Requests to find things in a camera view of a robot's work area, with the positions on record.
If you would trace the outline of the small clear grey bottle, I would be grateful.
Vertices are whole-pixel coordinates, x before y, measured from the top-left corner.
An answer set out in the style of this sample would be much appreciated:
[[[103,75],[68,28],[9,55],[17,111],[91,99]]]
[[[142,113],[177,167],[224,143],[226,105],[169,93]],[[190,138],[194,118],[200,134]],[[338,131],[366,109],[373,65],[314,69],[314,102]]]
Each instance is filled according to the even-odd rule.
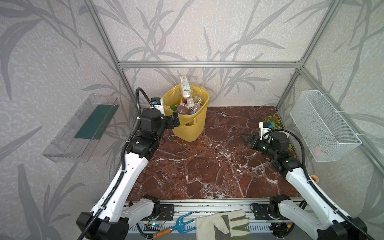
[[[203,99],[201,97],[194,97],[194,106],[191,108],[190,114],[196,114],[203,107]]]

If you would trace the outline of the white green label bottle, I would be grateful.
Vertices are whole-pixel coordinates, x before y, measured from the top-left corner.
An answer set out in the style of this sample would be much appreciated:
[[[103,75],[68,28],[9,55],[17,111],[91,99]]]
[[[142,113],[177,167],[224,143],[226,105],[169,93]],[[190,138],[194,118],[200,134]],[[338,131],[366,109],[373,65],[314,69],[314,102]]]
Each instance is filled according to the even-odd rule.
[[[191,88],[191,85],[187,77],[185,76],[180,77],[180,80],[181,80],[182,95],[187,101],[187,106],[191,109],[195,105],[193,90]]]

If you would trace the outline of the yellow liquid bottle red label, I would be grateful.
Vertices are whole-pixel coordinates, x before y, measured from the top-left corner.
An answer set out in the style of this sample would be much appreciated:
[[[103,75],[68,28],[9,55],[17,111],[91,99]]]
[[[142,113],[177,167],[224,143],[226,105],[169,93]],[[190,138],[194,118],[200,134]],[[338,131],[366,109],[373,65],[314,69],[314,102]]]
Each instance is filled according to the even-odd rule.
[[[189,115],[190,108],[187,103],[181,101],[180,104],[177,106],[177,112],[180,115]]]

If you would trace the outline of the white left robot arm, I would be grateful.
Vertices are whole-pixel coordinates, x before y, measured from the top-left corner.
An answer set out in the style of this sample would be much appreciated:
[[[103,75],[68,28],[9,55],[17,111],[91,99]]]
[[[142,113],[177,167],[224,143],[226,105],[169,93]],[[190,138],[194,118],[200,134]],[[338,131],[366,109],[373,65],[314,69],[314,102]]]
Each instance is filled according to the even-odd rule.
[[[142,111],[139,94],[143,94],[150,108]],[[121,152],[121,167],[90,212],[82,212],[76,224],[81,230],[80,240],[124,240],[128,230],[145,218],[160,214],[160,201],[155,197],[144,197],[128,207],[126,216],[123,208],[139,175],[148,165],[160,145],[166,129],[180,126],[178,114],[166,116],[160,98],[147,97],[142,88],[135,93],[138,117],[135,129]]]

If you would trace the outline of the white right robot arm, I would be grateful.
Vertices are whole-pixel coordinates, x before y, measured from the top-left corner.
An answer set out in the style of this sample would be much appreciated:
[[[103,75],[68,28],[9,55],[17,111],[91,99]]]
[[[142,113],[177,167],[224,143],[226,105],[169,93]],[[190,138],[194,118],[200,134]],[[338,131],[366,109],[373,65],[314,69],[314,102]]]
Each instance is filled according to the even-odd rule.
[[[261,123],[258,136],[241,134],[244,145],[270,157],[275,170],[303,197],[299,205],[284,194],[271,197],[269,204],[251,204],[256,220],[275,220],[270,230],[277,239],[297,226],[313,240],[371,240],[364,221],[337,206],[310,177],[305,157],[297,160],[289,154],[289,137],[293,136],[268,123]]]

